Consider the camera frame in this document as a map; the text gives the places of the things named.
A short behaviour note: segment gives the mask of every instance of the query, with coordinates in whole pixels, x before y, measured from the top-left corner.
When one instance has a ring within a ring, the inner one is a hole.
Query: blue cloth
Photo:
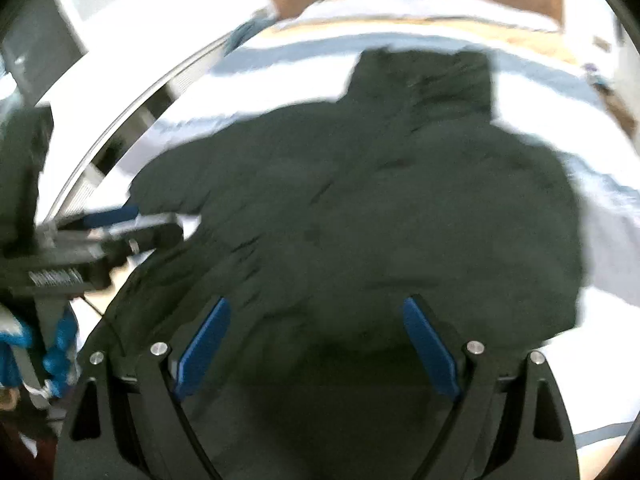
[[[58,322],[54,345],[48,349],[42,363],[51,374],[51,391],[55,397],[64,396],[69,388],[70,373],[75,364],[75,344],[78,322],[70,308]],[[22,383],[11,346],[29,348],[33,330],[0,305],[0,385],[18,387]]]

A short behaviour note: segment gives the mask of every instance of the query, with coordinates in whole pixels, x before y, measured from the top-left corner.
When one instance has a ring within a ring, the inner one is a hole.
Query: gray stripe
[[[277,63],[293,63],[319,56],[359,54],[363,50],[375,48],[388,48],[395,52],[404,50],[430,50],[434,52],[457,52],[462,49],[484,50],[489,53],[494,70],[521,75],[552,88],[566,97],[586,102],[599,110],[604,110],[596,92],[575,75],[505,52],[499,48],[445,36],[373,32],[324,40],[300,41],[265,49],[243,46],[220,60],[210,73],[213,75],[233,75],[265,69]]]
[[[595,444],[601,440],[608,438],[616,438],[617,436],[625,436],[631,429],[632,422],[620,422],[619,424],[609,424],[597,430],[585,431],[574,435],[575,449]]]

